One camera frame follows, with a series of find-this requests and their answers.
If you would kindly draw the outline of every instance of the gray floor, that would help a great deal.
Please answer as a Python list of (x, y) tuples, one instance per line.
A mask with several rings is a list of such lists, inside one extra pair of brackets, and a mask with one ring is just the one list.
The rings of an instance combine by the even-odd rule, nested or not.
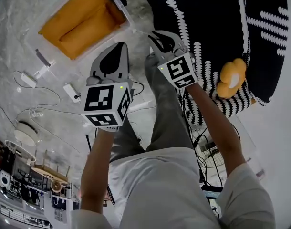
[[(42, 68), (42, 64), (26, 47), (25, 37), (32, 23), (41, 14), (46, 6), (55, 0), (0, 0), (0, 106), (4, 109), (10, 121), (16, 125), (17, 121), (26, 121), (35, 129), (39, 129), (41, 142), (36, 147), (24, 145), (31, 153), (37, 149), (37, 162), (42, 163), (44, 151), (48, 150), (49, 166), (60, 166), (59, 171), (66, 174), (68, 165), (71, 171), (69, 177), (75, 184), (79, 184), (83, 166), (89, 148), (85, 134), (94, 140), (94, 128), (85, 124), (79, 116), (80, 104), (75, 104), (63, 90), (66, 83), (72, 85), (80, 92), (89, 75), (91, 62), (95, 55), (89, 54), (74, 68), (64, 72), (62, 69), (52, 67), (38, 79), (37, 86), (47, 87), (55, 91), (61, 98), (58, 106), (44, 106), (68, 113), (60, 113), (45, 109), (38, 109), (43, 117), (29, 116), (28, 109), (38, 104), (55, 104), (58, 99), (55, 95), (42, 89), (25, 89), (13, 80), (14, 71), (27, 72), (34, 75)], [(128, 30), (114, 38), (115, 42), (124, 41), (129, 48), (131, 78), (145, 84), (145, 90), (134, 99), (131, 105), (129, 119), (132, 126), (146, 146), (150, 140), (151, 128), (155, 119), (155, 101), (153, 94), (144, 76), (144, 60), (149, 53), (147, 33), (153, 29), (153, 15), (146, 0), (127, 0), (127, 10), (133, 18), (133, 30)], [(15, 79), (20, 80), (20, 74), (15, 73)], [(15, 141), (14, 126), (0, 109), (0, 139)]]

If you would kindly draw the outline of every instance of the white marker cube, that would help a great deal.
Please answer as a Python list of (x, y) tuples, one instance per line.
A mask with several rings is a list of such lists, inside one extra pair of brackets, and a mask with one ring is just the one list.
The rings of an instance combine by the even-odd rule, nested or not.
[(87, 86), (81, 115), (93, 126), (122, 126), (132, 97), (127, 82)]
[(175, 88), (181, 89), (197, 82), (193, 67), (190, 53), (187, 52), (158, 66), (158, 69)]

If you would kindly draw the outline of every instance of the patterned textile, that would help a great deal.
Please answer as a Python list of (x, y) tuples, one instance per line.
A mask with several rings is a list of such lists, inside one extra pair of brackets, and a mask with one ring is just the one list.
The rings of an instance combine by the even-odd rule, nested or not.
[[(255, 99), (266, 105), (281, 73), (288, 33), (286, 0), (148, 0), (156, 30), (180, 35), (194, 53), (200, 86), (227, 118)], [(246, 81), (230, 99), (221, 99), (216, 86), (226, 62), (242, 58)], [(188, 121), (204, 119), (187, 91), (178, 91)]]

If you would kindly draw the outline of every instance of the black and white square marker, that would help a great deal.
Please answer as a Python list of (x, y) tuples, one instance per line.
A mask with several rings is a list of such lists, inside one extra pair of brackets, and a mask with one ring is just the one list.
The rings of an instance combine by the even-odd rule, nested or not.
[(185, 78), (174, 82), (174, 84), (178, 88), (182, 88), (182, 87), (188, 86), (188, 85), (190, 85), (192, 83), (195, 83), (195, 80), (194, 80), (192, 75), (186, 76)]
[(86, 115), (94, 126), (118, 125), (112, 114), (93, 114)]
[(128, 88), (125, 90), (125, 94), (123, 95), (121, 102), (118, 107), (118, 114), (120, 115), (121, 120), (123, 121), (128, 110), (128, 107), (131, 103), (130, 95), (128, 93)]
[(114, 86), (98, 86), (88, 89), (84, 111), (112, 109)]
[(172, 80), (190, 72), (184, 56), (168, 62), (167, 67)]

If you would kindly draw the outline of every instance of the metal railing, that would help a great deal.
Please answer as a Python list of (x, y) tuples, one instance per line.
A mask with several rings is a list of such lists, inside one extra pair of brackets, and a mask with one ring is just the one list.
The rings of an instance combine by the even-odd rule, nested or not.
[(48, 228), (52, 229), (53, 226), (49, 221), (38, 219), (29, 215), (25, 215), (17, 210), (13, 210), (11, 208), (6, 207), (5, 205), (0, 203), (0, 214), (7, 216), (13, 220), (19, 221), (21, 223), (31, 225), (39, 228)]

